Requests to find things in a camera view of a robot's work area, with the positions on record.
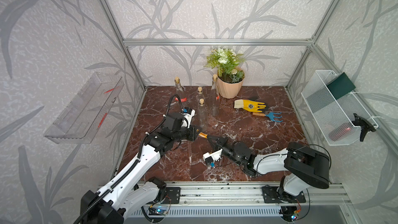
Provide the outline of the peeled white label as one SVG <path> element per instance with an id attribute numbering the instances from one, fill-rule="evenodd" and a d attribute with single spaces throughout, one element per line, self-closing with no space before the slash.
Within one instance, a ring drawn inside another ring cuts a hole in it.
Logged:
<path id="1" fill-rule="evenodd" d="M 201 133 L 199 133 L 199 136 L 202 137 L 202 138 L 207 139 L 207 134 L 205 134 L 205 133 L 202 133 L 202 132 L 201 132 Z"/>

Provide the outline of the tall slim glass bottle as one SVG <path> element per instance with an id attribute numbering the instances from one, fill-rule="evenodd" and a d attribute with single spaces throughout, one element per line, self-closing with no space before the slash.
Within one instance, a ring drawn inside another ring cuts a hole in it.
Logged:
<path id="1" fill-rule="evenodd" d="M 217 116 L 219 114 L 220 108 L 220 94 L 218 91 L 218 76 L 213 74 L 212 86 L 209 95 L 210 113 L 212 116 Z"/>

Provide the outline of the short glass bottle gold label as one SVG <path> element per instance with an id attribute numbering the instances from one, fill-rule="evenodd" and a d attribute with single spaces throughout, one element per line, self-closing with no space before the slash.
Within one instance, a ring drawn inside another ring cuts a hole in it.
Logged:
<path id="1" fill-rule="evenodd" d="M 203 88 L 198 87 L 197 95 L 196 95 L 196 102 L 199 103 L 201 99 L 205 99 L 205 96 L 203 94 Z"/>

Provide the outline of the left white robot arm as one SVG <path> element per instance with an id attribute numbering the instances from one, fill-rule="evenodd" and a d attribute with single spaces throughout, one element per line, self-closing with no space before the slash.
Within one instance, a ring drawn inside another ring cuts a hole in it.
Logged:
<path id="1" fill-rule="evenodd" d="M 110 182 L 97 192 L 89 190 L 80 203 L 77 224 L 122 224 L 130 214 L 147 203 L 165 198 L 166 183 L 153 178 L 135 189 L 135 185 L 174 143 L 195 141 L 199 127 L 191 123 L 195 110 L 184 108 L 180 113 L 163 116 L 161 123 L 146 133 L 138 153 Z"/>

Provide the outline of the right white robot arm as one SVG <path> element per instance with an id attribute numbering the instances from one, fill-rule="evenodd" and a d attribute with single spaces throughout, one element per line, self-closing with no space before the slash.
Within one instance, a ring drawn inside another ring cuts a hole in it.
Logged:
<path id="1" fill-rule="evenodd" d="M 287 148 L 268 155 L 255 155 L 243 142 L 228 144 L 227 137 L 210 136 L 204 133 L 213 153 L 203 154 L 206 164 L 214 164 L 222 157 L 236 163 L 244 174 L 258 177 L 271 172 L 289 171 L 277 188 L 265 186 L 267 196 L 283 202 L 296 200 L 309 187 L 318 189 L 329 188 L 329 170 L 331 159 L 328 153 L 322 153 L 310 148 L 309 145 L 290 143 Z"/>

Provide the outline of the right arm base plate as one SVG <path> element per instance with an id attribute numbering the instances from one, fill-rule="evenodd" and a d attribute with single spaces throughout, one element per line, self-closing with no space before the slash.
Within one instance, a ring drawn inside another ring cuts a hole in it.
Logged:
<path id="1" fill-rule="evenodd" d="M 270 185 L 263 186 L 261 190 L 264 203 L 306 203 L 303 192 L 299 193 L 298 196 L 292 196 L 283 190 L 280 190 L 279 187 L 272 187 Z"/>

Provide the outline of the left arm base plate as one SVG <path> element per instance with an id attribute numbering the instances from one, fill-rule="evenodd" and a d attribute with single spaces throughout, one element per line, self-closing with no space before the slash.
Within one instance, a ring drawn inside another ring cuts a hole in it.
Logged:
<path id="1" fill-rule="evenodd" d="M 179 204 L 181 197 L 180 187 L 166 187 L 160 189 L 155 200 L 156 204 Z"/>

